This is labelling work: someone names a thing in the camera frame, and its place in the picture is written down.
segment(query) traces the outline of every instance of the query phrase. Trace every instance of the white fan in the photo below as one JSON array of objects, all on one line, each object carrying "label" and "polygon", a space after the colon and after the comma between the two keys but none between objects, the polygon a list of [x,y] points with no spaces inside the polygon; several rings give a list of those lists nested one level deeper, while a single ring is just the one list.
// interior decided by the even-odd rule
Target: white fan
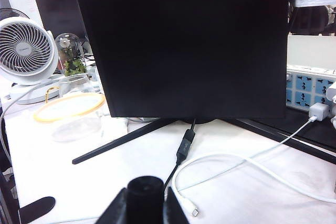
[{"label": "white fan", "polygon": [[[43,83],[55,71],[58,52],[53,35],[29,18],[11,17],[0,21],[0,74],[17,83],[9,92],[15,99],[33,85]],[[29,104],[44,100],[53,84],[38,88],[17,103]],[[58,91],[49,97],[57,96]]]}]

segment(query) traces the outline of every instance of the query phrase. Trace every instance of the fan grille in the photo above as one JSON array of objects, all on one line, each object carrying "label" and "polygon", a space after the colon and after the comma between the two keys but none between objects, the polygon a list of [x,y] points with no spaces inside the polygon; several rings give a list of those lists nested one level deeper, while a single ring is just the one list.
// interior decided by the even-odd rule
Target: fan grille
[{"label": "fan grille", "polygon": [[31,75],[50,64],[51,47],[47,35],[26,23],[0,29],[0,66],[8,72]]}]

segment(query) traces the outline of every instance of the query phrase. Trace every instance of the desk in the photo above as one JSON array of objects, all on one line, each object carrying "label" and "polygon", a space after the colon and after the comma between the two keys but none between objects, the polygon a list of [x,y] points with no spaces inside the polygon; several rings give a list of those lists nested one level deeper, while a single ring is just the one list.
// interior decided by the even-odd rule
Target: desk
[{"label": "desk", "polygon": [[[175,153],[189,125],[175,122],[78,165],[71,160],[103,141],[98,136],[71,143],[51,140],[50,128],[32,119],[41,104],[9,113],[6,129],[20,206],[44,196],[56,199],[54,209],[33,223],[94,223],[121,188],[133,178],[152,175],[166,180]],[[130,124],[129,131],[141,125]],[[189,158],[226,151],[252,155],[276,144],[268,138],[215,120],[195,127]],[[335,197],[336,166],[287,146],[257,158],[283,178],[308,191]],[[224,157],[190,166],[177,180],[187,186],[240,160]],[[182,191],[199,208],[191,224],[336,222],[336,206],[303,196],[249,164]]]}]

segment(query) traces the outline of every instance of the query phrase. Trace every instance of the monitor back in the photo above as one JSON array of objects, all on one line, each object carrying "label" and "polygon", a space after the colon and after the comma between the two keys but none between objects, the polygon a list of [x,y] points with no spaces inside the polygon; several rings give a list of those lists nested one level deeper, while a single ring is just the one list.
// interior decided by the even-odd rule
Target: monitor back
[{"label": "monitor back", "polygon": [[85,38],[86,31],[77,0],[35,0],[43,26],[54,38],[63,33]]},{"label": "monitor back", "polygon": [[278,118],[287,0],[78,0],[112,116]]}]

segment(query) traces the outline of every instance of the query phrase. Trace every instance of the monitor stand leg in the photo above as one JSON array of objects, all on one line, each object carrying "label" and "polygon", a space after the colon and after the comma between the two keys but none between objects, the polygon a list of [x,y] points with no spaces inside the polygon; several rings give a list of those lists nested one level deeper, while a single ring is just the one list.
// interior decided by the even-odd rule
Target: monitor stand leg
[{"label": "monitor stand leg", "polygon": [[113,149],[115,147],[118,147],[119,145],[122,145],[124,143],[127,143],[129,141],[132,141],[133,139],[136,139],[140,136],[143,136],[147,133],[150,133],[152,131],[155,131],[157,129],[160,129],[168,124],[171,124],[173,122],[176,122],[178,119],[158,119],[152,123],[149,123],[135,131],[132,131],[131,133],[128,133],[125,136],[122,136],[114,141],[112,141],[111,143],[105,144],[91,152],[88,152],[80,157],[75,158],[74,160],[72,160],[72,163],[74,165],[79,164],[89,158],[95,157],[103,152],[106,152],[110,149]]}]

